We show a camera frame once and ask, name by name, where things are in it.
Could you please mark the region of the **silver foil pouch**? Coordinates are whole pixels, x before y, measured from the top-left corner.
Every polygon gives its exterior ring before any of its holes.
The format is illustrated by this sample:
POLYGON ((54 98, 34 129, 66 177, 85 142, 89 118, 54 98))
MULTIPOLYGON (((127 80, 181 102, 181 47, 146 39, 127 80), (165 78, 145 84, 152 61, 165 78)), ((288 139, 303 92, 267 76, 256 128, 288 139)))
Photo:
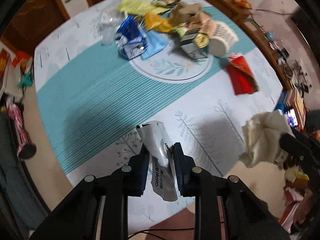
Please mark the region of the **silver foil pouch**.
POLYGON ((177 200, 175 178, 172 169, 173 143, 160 121, 150 121, 136 126, 143 145, 151 155, 152 178, 151 185, 154 193, 166 202, 177 200))

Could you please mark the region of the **red snack bag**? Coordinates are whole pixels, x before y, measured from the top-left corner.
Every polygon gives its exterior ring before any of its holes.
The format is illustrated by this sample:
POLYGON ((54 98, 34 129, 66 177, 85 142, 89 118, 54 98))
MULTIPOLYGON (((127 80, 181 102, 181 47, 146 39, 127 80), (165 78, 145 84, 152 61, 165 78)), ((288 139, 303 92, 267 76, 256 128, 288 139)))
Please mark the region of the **red snack bag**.
POLYGON ((253 94, 259 90, 253 72, 242 53, 229 53, 227 72, 235 95, 253 94))

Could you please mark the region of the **checked paper cup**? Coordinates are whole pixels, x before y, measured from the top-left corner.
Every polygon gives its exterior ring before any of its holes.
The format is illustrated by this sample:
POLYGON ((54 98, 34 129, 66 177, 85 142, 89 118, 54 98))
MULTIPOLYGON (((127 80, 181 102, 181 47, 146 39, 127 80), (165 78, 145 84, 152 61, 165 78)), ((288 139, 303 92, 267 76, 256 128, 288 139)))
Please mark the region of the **checked paper cup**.
POLYGON ((239 41, 236 33, 221 21, 206 20, 202 24, 200 33, 209 37, 208 52, 215 57, 225 56, 239 41))

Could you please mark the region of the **green brown milk carton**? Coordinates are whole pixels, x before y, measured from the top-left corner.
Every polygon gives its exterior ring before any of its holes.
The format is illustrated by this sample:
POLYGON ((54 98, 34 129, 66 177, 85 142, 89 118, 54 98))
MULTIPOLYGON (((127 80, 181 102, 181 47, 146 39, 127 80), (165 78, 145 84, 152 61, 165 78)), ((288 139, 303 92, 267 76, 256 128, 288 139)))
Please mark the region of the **green brown milk carton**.
POLYGON ((188 30, 180 39, 180 48, 194 60, 206 59, 209 54, 209 36, 200 29, 188 30))

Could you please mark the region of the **blue white snack bag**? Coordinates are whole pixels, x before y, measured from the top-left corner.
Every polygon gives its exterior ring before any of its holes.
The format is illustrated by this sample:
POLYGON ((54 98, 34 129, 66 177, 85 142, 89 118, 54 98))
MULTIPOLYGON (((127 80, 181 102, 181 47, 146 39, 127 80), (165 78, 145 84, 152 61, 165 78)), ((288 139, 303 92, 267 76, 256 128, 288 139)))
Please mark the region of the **blue white snack bag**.
POLYGON ((146 32, 136 18, 131 15, 118 28, 114 42, 119 54, 127 60, 144 54, 149 46, 146 32))

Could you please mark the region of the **light blue face mask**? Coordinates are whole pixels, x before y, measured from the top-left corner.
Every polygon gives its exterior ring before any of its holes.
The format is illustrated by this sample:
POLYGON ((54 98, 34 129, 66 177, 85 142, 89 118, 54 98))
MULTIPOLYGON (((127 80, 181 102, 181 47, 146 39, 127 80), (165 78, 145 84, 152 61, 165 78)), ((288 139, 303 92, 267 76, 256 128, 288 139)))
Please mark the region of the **light blue face mask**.
POLYGON ((169 41, 165 36, 153 30, 147 31, 146 36, 148 38, 149 45, 146 52, 141 55, 142 60, 146 60, 159 53, 169 44, 169 41))

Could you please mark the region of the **clear plastic bottle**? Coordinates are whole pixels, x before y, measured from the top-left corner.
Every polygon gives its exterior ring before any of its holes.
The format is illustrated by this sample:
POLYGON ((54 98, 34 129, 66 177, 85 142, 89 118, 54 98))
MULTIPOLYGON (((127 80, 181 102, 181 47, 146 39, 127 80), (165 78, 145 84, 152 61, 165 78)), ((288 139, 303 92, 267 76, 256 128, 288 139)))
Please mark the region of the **clear plastic bottle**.
POLYGON ((115 7, 106 7, 100 12, 98 26, 102 35, 102 45, 111 45, 120 25, 124 20, 124 14, 115 7))

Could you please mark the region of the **brown cardboard cup carrier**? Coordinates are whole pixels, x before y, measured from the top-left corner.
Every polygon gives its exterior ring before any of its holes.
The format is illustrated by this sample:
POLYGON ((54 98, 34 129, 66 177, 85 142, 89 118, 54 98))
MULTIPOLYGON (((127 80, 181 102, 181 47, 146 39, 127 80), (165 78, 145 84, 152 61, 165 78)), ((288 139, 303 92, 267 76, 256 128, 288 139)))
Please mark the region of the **brown cardboard cup carrier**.
POLYGON ((175 27, 182 23, 188 23, 190 18, 202 11, 200 3, 188 4, 179 2, 178 5, 172 9, 169 15, 170 24, 175 27))

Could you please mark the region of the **orange yellow wrapper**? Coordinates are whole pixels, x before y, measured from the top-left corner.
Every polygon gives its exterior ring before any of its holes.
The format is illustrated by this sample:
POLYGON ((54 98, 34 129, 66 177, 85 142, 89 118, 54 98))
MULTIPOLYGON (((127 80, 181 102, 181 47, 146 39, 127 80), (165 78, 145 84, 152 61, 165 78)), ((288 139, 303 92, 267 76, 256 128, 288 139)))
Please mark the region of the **orange yellow wrapper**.
POLYGON ((147 31, 153 30, 159 33, 170 33, 174 28, 168 18, 155 15, 151 11, 144 15, 144 25, 147 31))

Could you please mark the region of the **dark teal sofa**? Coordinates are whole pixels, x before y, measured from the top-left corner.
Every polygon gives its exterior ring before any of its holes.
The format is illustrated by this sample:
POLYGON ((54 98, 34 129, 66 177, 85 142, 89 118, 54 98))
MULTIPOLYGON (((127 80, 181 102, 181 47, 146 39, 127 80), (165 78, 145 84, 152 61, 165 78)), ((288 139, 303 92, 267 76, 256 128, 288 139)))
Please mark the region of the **dark teal sofa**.
POLYGON ((48 216, 16 155, 13 121, 1 113, 1 210, 22 239, 48 216))

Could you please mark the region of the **pink hoverboard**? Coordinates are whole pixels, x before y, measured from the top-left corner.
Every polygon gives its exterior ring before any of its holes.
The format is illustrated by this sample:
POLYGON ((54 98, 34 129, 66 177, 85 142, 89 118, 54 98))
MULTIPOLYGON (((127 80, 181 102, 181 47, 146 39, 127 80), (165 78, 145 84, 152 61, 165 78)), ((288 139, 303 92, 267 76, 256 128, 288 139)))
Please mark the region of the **pink hoverboard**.
POLYGON ((8 96, 6 99, 8 116, 14 121, 18 134, 17 157, 25 160, 32 158, 36 153, 36 145, 29 141, 24 129, 23 118, 20 108, 14 103, 14 97, 8 96))

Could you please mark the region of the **teal white patterned tablecloth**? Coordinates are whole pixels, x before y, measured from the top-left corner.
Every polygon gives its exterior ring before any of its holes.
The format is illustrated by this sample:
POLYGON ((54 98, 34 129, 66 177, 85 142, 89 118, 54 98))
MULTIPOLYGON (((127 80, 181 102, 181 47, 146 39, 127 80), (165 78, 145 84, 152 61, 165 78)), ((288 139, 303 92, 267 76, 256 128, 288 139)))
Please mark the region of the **teal white patterned tablecloth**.
POLYGON ((165 49, 143 60, 122 58, 115 44, 104 46, 99 27, 105 0, 74 16, 35 49, 35 87, 47 137, 63 172, 76 185, 86 175, 103 177, 140 152, 136 126, 156 120, 172 142, 215 176, 224 176, 245 150, 242 126, 270 112, 283 87, 252 40, 205 0, 212 19, 228 25, 259 90, 235 95, 225 69, 227 57, 192 60, 169 38, 165 49))

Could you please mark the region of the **fruit bowl with oranges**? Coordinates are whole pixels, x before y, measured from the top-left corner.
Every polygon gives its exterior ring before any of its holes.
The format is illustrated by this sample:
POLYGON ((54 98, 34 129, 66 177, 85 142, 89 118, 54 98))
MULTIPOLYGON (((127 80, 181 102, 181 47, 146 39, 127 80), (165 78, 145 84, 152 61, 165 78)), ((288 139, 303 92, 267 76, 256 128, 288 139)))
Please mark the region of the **fruit bowl with oranges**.
POLYGON ((233 2, 237 7, 240 7, 240 8, 242 8, 242 9, 248 9, 248 10, 251 10, 251 9, 252 9, 251 3, 249 3, 247 0, 232 0, 232 2, 233 2))

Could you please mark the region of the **wooden door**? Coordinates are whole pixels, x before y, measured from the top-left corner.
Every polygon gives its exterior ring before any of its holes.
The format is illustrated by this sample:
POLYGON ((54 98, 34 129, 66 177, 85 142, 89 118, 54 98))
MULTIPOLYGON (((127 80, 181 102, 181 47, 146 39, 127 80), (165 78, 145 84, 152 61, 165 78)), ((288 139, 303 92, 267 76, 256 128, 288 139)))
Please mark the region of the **wooden door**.
POLYGON ((33 56, 35 48, 70 16, 61 0, 1 0, 1 42, 33 56))

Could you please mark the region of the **yellow paper leaflet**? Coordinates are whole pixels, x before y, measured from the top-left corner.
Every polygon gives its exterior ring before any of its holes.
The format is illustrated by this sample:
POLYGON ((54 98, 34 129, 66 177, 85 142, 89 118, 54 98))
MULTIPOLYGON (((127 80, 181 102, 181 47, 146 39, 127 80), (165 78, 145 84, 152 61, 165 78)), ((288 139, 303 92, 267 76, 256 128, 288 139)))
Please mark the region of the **yellow paper leaflet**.
POLYGON ((158 7, 153 5, 151 2, 141 1, 141 0, 121 0, 115 6, 119 12, 127 12, 129 15, 144 16, 148 12, 153 14, 162 14, 169 11, 169 8, 158 7))

